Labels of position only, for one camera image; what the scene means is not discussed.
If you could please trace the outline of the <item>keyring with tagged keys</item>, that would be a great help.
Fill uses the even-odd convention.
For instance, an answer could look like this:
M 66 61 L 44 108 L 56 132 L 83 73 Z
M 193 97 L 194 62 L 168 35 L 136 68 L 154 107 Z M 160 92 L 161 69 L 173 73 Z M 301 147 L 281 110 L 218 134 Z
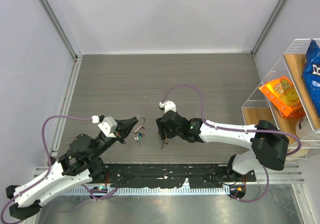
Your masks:
M 133 138 L 136 142 L 140 142 L 142 138 L 145 137 L 145 122 L 146 119 L 144 117 L 140 117 L 138 118 L 138 121 L 142 121 L 142 124 L 133 131 Z

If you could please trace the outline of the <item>key with yellow tag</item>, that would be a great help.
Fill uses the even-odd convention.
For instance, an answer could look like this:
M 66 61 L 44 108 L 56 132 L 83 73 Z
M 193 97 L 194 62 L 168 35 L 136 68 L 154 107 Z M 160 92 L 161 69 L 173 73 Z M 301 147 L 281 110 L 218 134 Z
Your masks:
M 161 146 L 161 150 L 168 144 L 168 138 L 167 136 L 165 135 L 164 136 L 164 139 L 163 139 L 163 142 L 162 142 L 162 146 Z

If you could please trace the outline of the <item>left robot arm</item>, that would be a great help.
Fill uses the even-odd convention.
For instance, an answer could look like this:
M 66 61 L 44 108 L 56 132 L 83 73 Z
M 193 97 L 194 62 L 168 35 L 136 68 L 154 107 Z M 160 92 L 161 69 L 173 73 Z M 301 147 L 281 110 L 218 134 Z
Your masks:
M 98 125 L 100 132 L 97 137 L 79 134 L 58 160 L 52 162 L 48 159 L 46 172 L 26 184 L 10 185 L 5 189 L 9 201 L 4 209 L 8 209 L 10 216 L 19 223 L 73 187 L 103 182 L 108 169 L 100 156 L 116 142 L 125 144 L 139 119 L 135 116 L 116 120 L 111 116 L 94 115 L 87 121 Z

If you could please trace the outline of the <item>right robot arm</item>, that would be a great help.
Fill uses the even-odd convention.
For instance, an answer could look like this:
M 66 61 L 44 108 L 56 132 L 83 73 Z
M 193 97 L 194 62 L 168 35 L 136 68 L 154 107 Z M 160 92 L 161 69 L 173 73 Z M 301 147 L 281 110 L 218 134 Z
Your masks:
M 278 134 L 277 128 L 269 121 L 261 120 L 257 125 L 245 125 L 245 130 L 238 132 L 238 125 L 218 124 L 200 118 L 186 119 L 173 110 L 164 113 L 155 120 L 158 134 L 164 143 L 174 137 L 180 137 L 189 143 L 223 143 L 246 148 L 242 154 L 232 155 L 225 174 L 232 181 L 238 181 L 247 173 L 268 168 L 282 171 L 285 166 L 289 139 Z

